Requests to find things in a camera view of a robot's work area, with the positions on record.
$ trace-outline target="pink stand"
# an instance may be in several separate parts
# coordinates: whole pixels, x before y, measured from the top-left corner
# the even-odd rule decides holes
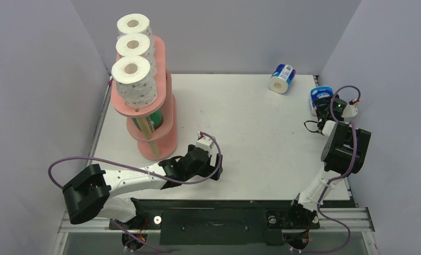
[[[176,98],[171,90],[171,73],[165,68],[165,43],[157,36],[154,36],[156,43],[157,74],[154,77],[157,84],[157,98],[147,107],[132,108],[124,103],[124,100],[116,91],[113,81],[110,100],[113,107],[121,115],[127,117],[126,127],[129,134],[138,141],[140,153],[147,159],[162,160],[173,154],[177,147],[177,124],[176,124]],[[147,139],[145,135],[135,126],[132,118],[146,117],[160,109],[164,121],[162,125],[152,132],[152,138]],[[160,156],[156,157],[152,151],[152,143],[159,149]]]

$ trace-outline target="green can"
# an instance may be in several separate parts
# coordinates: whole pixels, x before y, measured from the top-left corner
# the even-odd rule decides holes
[[[151,129],[151,131],[158,129],[164,122],[164,117],[162,116],[162,112],[160,111],[160,109],[158,109],[153,114],[145,118],[148,121],[149,128]],[[134,122],[135,126],[140,130],[137,120],[135,118],[132,118],[132,121]]]

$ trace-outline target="table surface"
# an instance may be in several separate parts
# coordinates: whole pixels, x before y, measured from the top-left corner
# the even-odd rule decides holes
[[[143,190],[124,197],[138,199],[291,200],[323,166],[321,152],[327,137],[308,132],[314,120],[309,92],[312,75],[295,76],[285,94],[268,88],[263,74],[173,74],[177,100],[178,147],[185,155],[198,131],[216,137],[223,154],[219,181],[182,185],[166,190]],[[126,117],[109,104],[95,157],[143,167],[153,161],[141,156],[126,129]],[[119,169],[100,163],[102,169]],[[326,200],[348,200],[340,182]]]

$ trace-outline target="wall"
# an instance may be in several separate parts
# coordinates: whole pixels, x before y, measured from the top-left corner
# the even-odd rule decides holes
[[[87,154],[107,81],[70,1],[0,1],[0,254],[51,253],[65,204],[47,168]]]
[[[362,91],[356,123],[372,139],[349,180],[380,253],[421,254],[421,1],[363,0],[320,83]]]
[[[319,74],[360,0],[71,0],[108,69],[119,18],[142,13],[167,46],[174,73]]]

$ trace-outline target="paper towel roll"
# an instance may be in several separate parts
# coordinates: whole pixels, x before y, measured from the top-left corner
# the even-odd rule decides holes
[[[142,33],[130,33],[121,36],[116,42],[116,51],[121,57],[142,56],[149,61],[152,75],[157,74],[154,47],[149,37]]]
[[[154,41],[152,36],[149,19],[143,14],[129,14],[118,20],[116,23],[120,35],[127,35],[129,33],[142,33],[147,35],[151,41]]]
[[[285,93],[288,85],[295,77],[296,71],[289,65],[278,65],[276,71],[268,81],[268,87],[277,93]]]
[[[116,91],[127,105],[143,108],[157,98],[156,81],[149,70],[149,61],[141,56],[122,57],[112,66]]]

